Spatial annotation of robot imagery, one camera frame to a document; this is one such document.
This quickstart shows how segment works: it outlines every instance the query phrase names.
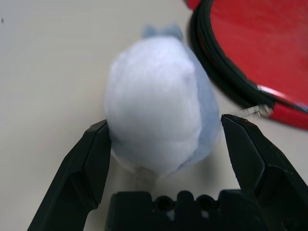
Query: plush toy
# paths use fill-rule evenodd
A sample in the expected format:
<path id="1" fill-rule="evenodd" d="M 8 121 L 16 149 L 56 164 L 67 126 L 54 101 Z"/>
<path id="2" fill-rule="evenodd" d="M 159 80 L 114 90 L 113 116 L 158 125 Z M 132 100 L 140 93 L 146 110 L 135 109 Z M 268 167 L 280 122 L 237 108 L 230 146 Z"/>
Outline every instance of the plush toy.
<path id="1" fill-rule="evenodd" d="M 137 185 L 206 158 L 220 126 L 211 82 L 177 25 L 147 27 L 113 62 L 105 96 L 112 153 Z"/>

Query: screw hole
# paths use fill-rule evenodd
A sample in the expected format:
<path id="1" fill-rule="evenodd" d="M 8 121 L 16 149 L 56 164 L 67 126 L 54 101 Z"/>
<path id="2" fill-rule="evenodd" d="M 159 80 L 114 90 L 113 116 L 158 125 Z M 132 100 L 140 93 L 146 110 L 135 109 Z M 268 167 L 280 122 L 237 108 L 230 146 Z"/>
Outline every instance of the screw hole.
<path id="1" fill-rule="evenodd" d="M 216 208 L 215 200 L 207 195 L 202 195 L 197 198 L 197 203 L 200 205 L 203 211 L 209 211 Z"/>
<path id="2" fill-rule="evenodd" d="M 167 196 L 160 196 L 155 200 L 155 208 L 160 212 L 168 212 L 174 207 L 173 201 Z"/>

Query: blue plush ear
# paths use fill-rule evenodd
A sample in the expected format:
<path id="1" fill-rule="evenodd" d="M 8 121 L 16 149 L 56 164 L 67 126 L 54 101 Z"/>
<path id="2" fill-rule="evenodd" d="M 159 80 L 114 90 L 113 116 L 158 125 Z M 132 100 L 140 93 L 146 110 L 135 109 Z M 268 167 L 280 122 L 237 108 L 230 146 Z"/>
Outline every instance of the blue plush ear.
<path id="1" fill-rule="evenodd" d="M 143 29 L 143 38 L 150 38 L 154 36 L 173 36 L 180 41 L 183 39 L 183 33 L 177 24 L 171 24 L 161 30 L 157 30 L 153 26 L 146 26 Z"/>

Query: stuffed animal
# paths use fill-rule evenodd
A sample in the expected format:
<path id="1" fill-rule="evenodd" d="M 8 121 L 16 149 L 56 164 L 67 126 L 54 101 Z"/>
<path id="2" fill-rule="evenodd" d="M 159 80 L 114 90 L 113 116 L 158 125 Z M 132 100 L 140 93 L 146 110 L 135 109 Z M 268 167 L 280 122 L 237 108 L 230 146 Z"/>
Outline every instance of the stuffed animal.
<path id="1" fill-rule="evenodd" d="M 105 116 L 112 153 L 137 185 L 203 160 L 217 140 L 211 82 L 182 38 L 177 25 L 149 26 L 111 66 Z"/>

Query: white table surface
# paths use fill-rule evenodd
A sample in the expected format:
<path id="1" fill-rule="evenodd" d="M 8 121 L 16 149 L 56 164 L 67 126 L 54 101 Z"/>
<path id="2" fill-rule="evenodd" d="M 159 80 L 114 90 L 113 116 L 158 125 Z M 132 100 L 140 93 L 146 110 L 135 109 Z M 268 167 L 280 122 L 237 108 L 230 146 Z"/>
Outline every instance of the white table surface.
<path id="1" fill-rule="evenodd" d="M 0 0 L 0 230 L 26 230 L 65 155 L 104 119 L 111 60 L 147 24 L 172 22 L 186 33 L 192 12 L 181 0 Z M 216 90 L 220 110 L 238 110 Z M 255 120 L 308 183 L 308 132 Z M 238 188 L 224 138 L 205 161 L 159 182 L 154 197 L 180 190 L 217 198 Z M 112 193 L 132 190 L 111 160 L 103 201 L 85 230 L 102 231 Z"/>

